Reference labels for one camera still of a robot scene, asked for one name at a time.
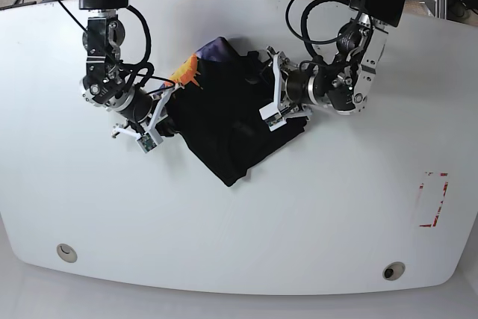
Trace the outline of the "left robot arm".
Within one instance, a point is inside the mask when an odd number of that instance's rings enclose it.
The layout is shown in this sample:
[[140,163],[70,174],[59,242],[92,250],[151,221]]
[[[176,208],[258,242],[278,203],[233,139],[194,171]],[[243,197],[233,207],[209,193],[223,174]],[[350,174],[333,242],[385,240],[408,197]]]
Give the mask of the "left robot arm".
[[[308,32],[310,13],[325,3],[341,3],[356,10],[356,17],[327,40],[337,52],[327,63],[316,51],[321,42]],[[388,39],[388,27],[397,27],[405,0],[313,0],[303,10],[300,30],[289,31],[303,41],[310,60],[294,64],[284,53],[272,52],[273,100],[260,109],[274,131],[293,117],[309,117],[311,107],[331,107],[341,115],[364,110],[376,77],[376,67]]]

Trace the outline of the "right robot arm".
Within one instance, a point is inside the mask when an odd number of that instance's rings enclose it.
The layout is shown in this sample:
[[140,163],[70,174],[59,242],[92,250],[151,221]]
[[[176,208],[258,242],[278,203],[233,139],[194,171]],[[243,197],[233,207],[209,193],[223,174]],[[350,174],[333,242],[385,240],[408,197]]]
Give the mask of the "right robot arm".
[[[140,144],[158,145],[162,139],[156,125],[165,119],[164,105],[180,86],[164,79],[159,89],[150,93],[144,90],[155,71],[149,61],[152,38],[146,19],[129,0],[79,0],[79,7],[90,12],[82,37],[87,60],[86,75],[80,83],[81,95],[86,102],[125,118],[125,124],[115,126],[114,137],[123,133]],[[120,9],[139,19],[145,35],[144,55],[135,64],[121,58],[125,28],[117,15]]]

